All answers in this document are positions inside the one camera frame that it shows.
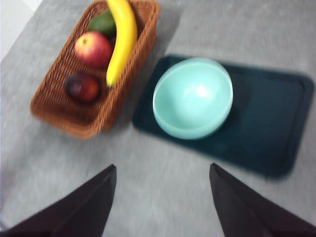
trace tray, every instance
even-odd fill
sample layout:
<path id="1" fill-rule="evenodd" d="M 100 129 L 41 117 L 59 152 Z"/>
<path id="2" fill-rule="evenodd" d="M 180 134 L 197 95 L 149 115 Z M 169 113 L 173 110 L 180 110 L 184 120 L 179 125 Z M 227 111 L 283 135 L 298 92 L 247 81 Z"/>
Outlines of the tray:
<path id="1" fill-rule="evenodd" d="M 234 101 L 223 126 L 200 140 L 166 134 L 153 114 L 153 93 L 162 74 L 187 59 L 162 58 L 133 115 L 135 127 L 257 173 L 278 177 L 294 164 L 314 84 L 306 76 L 221 63 L 231 76 Z"/>
<path id="2" fill-rule="evenodd" d="M 74 52 L 75 43 L 86 32 L 90 19 L 108 9 L 105 0 L 97 0 L 85 10 L 44 77 L 31 101 L 33 115 L 80 139 L 91 138 L 114 125 L 124 99 L 155 44 L 160 11 L 159 4 L 154 0 L 129 2 L 136 17 L 138 40 L 115 86 L 109 91 L 105 83 L 106 70 L 94 70 L 85 66 Z M 76 104 L 65 93 L 65 79 L 76 72 L 95 75 L 103 80 L 102 96 L 92 106 Z"/>

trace wicker basket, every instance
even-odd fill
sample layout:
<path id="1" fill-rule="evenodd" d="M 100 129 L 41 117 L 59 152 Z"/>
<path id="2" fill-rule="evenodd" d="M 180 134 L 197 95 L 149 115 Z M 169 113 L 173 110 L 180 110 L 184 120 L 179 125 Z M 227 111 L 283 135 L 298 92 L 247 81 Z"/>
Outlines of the wicker basket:
<path id="1" fill-rule="evenodd" d="M 108 8 L 105 0 L 97 0 L 85 10 L 44 77 L 31 101 L 33 115 L 80 139 L 89 139 L 114 125 L 125 97 L 155 44 L 160 11 L 159 4 L 154 0 L 129 2 L 137 20 L 138 41 L 115 86 L 108 90 L 105 83 L 106 70 L 94 70 L 85 66 L 74 52 L 75 42 L 86 32 L 90 19 Z M 75 72 L 88 73 L 104 80 L 102 96 L 95 104 L 76 104 L 65 93 L 64 81 Z"/>

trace green avocado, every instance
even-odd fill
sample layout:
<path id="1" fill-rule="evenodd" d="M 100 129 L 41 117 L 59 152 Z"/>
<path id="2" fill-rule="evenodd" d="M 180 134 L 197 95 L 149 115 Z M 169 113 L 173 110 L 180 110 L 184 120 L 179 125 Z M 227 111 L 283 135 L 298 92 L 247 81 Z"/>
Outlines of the green avocado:
<path id="1" fill-rule="evenodd" d="M 100 15 L 93 17 L 90 20 L 88 31 L 99 31 L 108 39 L 114 36 L 117 32 L 115 22 L 110 10 L 102 12 Z"/>

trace gray felt surface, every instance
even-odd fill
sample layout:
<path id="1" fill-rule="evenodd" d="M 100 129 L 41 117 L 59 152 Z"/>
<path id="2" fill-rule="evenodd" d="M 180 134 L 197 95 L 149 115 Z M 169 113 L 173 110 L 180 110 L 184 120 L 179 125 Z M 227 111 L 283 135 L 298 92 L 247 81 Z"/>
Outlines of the gray felt surface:
<path id="1" fill-rule="evenodd" d="M 177 53 L 299 71 L 316 80 L 315 0 L 160 0 L 158 39 L 114 128 L 78 141 L 31 116 L 45 73 L 91 0 L 44 0 L 1 62 L 1 219 L 11 227 L 114 163 L 103 236 L 222 237 L 209 165 L 316 225 L 316 102 L 296 163 L 278 180 L 139 132 L 132 113 L 159 58 Z"/>

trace banana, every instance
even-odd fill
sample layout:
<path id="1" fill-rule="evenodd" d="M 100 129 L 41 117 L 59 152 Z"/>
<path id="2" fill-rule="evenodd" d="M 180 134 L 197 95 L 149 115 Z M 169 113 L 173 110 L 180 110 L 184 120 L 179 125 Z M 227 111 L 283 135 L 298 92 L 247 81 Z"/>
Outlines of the banana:
<path id="1" fill-rule="evenodd" d="M 106 81 L 113 86 L 119 79 L 137 41 L 134 12 L 127 0 L 106 0 L 117 28 L 117 39 L 109 62 Z"/>

